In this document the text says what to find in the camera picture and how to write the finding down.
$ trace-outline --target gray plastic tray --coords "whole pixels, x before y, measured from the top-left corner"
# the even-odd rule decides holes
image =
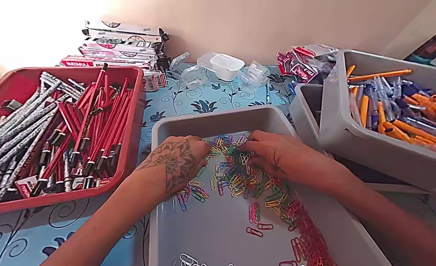
[[[302,141],[311,148],[325,153],[320,146],[319,126],[313,112],[315,106],[321,106],[323,86],[319,84],[298,84],[295,87],[295,98],[290,104],[289,111],[294,122],[295,130]]]
[[[436,152],[363,128],[351,118],[346,66],[354,75],[413,69],[405,79],[436,91],[436,68],[360,51],[341,50],[324,82],[320,123],[323,149],[436,193]]]
[[[296,135],[278,108],[256,106],[163,119],[152,129],[152,148],[168,136],[206,138],[253,130]],[[199,177],[207,192],[211,168],[207,167]],[[341,266],[390,265],[361,223],[335,199],[301,184],[290,185],[321,230],[336,263]],[[287,225],[264,207],[263,197],[259,198],[262,221],[272,223],[274,229],[263,231],[264,237],[258,238],[245,232],[250,226],[248,206],[254,199],[231,198],[226,189],[222,197],[216,191],[209,192],[210,198],[205,203],[189,199],[185,212],[175,197],[151,212],[150,266],[173,265],[181,253],[208,266],[278,265],[280,261],[293,260],[290,239],[299,235],[298,230],[288,232]]]

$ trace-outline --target table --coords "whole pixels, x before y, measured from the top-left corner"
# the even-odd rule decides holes
[[[272,104],[291,120],[288,107],[293,99],[285,77],[270,66],[270,85],[256,93],[243,91],[238,81],[225,82],[206,70],[209,81],[190,90],[168,75],[168,86],[146,94],[138,164],[150,153],[152,126],[159,120],[185,114],[202,114],[239,107]],[[0,266],[32,266],[43,262],[72,236],[108,199],[111,192],[92,198],[63,202],[0,214]],[[149,216],[130,228],[110,251],[102,265],[147,265]]]

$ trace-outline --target hand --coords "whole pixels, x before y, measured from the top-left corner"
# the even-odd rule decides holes
[[[162,180],[165,197],[182,189],[207,165],[210,145],[195,136],[168,137],[134,170]]]
[[[341,178],[352,178],[347,168],[337,161],[306,146],[299,138],[254,131],[242,151],[253,151],[251,165],[258,166],[270,175],[313,186],[323,191],[332,191],[344,183]]]

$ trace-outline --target paper clip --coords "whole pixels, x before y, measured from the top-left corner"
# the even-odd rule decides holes
[[[189,197],[190,197],[190,191],[187,191],[184,196],[184,201],[187,202]]]
[[[292,238],[290,240],[290,245],[292,245],[292,251],[294,252],[294,256],[295,256],[295,261],[300,262],[302,261],[302,258],[300,257],[300,254],[298,253],[298,248],[297,248],[297,242],[295,240],[295,238]]]
[[[241,193],[244,192],[244,191],[245,191],[244,189],[240,189],[240,190],[237,191],[237,192],[233,192],[233,193],[231,193],[231,196],[232,196],[232,197],[238,197],[238,195],[241,194]]]
[[[207,192],[203,188],[197,187],[197,189],[200,190],[200,193],[202,194],[201,195],[202,197],[204,196],[206,199],[209,198],[209,195],[207,194]]]
[[[261,211],[259,209],[259,203],[254,203],[253,204],[254,207],[254,223],[257,223],[258,221],[261,220]]]
[[[219,194],[220,196],[223,195],[223,187],[221,186],[221,183],[222,183],[222,181],[221,181],[221,180],[218,180],[218,182],[217,182],[217,186],[218,186],[218,194]]]
[[[177,194],[177,199],[179,200],[180,204],[185,204],[185,200],[184,200],[184,196],[182,196],[182,194]]]
[[[180,208],[182,209],[182,212],[185,212],[187,210],[187,206],[182,203],[180,203]]]
[[[282,196],[282,191],[280,191],[280,189],[276,185],[274,185],[272,188],[277,195]]]
[[[274,229],[274,225],[271,223],[258,223],[257,224],[257,229],[260,230],[272,230]]]
[[[289,225],[288,228],[287,228],[287,230],[288,230],[289,232],[292,232],[293,230],[295,230],[295,228],[297,228],[296,225]]]
[[[254,206],[253,205],[249,205],[249,222],[250,223],[254,222]]]
[[[217,188],[217,181],[215,176],[211,176],[210,185],[211,185],[211,190],[215,191]]]
[[[252,234],[252,235],[255,235],[255,236],[258,236],[258,237],[260,237],[260,238],[261,238],[262,236],[264,236],[264,234],[262,234],[261,231],[256,230],[256,229],[251,228],[251,227],[246,227],[246,233],[248,233],[248,234]]]
[[[245,189],[245,194],[243,196],[244,199],[248,199],[249,198],[249,194],[250,194],[250,190],[247,188]]]
[[[186,266],[193,266],[195,264],[198,264],[198,261],[191,256],[182,253],[180,254],[180,265],[182,266],[182,263],[184,263]]]
[[[191,195],[192,195],[192,197],[196,198],[199,202],[205,203],[205,198],[198,195],[197,192],[192,192]]]
[[[267,183],[264,185],[264,189],[268,189],[271,185],[273,185],[275,183],[274,179],[270,179],[269,181],[267,181]]]
[[[269,201],[269,202],[266,202],[265,205],[266,205],[266,207],[271,208],[271,207],[280,205],[280,201],[278,201],[278,200]]]
[[[189,181],[189,185],[192,185],[192,186],[203,186],[203,183],[195,181],[195,180],[191,180],[191,181]]]
[[[239,137],[238,141],[236,142],[236,146],[239,146],[239,145],[243,144],[244,140],[245,140],[245,136],[244,135]]]
[[[298,266],[298,263],[294,260],[285,260],[279,262],[279,266]]]
[[[219,163],[215,166],[215,176],[219,176]]]

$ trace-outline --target tattoo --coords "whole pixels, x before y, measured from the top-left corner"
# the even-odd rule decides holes
[[[279,161],[280,161],[280,157],[279,158],[276,158],[276,149],[274,149],[274,163],[272,164],[272,169],[275,171],[275,172],[282,172],[282,173],[284,173],[284,174],[287,174],[286,172],[284,172],[281,168],[280,168],[280,165],[279,165]]]
[[[186,176],[195,166],[195,157],[191,154],[187,140],[164,142],[134,170],[166,165],[166,195],[176,188],[181,188]]]

